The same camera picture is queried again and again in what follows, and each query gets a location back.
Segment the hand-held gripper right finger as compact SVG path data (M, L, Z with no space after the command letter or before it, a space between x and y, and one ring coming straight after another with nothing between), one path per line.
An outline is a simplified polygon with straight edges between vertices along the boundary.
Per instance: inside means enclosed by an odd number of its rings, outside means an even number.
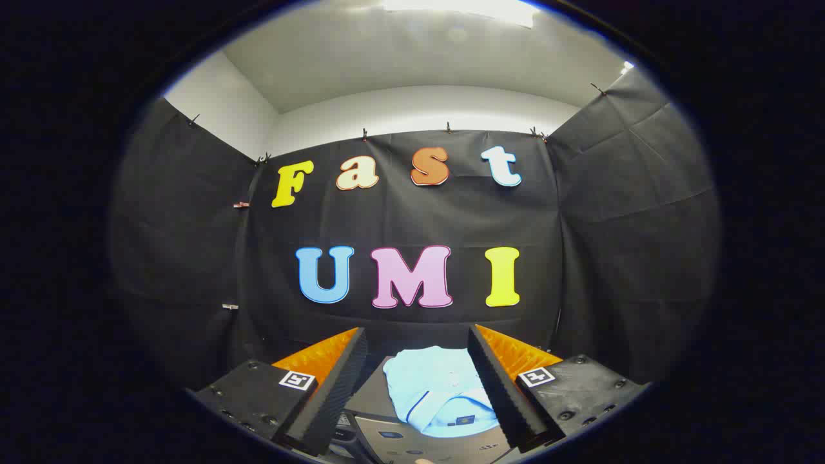
M480 324L467 349L507 443L522 453L585 434L648 390L585 354L561 359Z

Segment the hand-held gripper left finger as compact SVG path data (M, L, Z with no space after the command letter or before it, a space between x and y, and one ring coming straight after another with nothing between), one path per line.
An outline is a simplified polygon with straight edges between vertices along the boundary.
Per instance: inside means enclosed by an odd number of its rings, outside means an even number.
M198 405L258 441L318 456L333 439L367 355L353 328L279 362L249 359L198 391Z

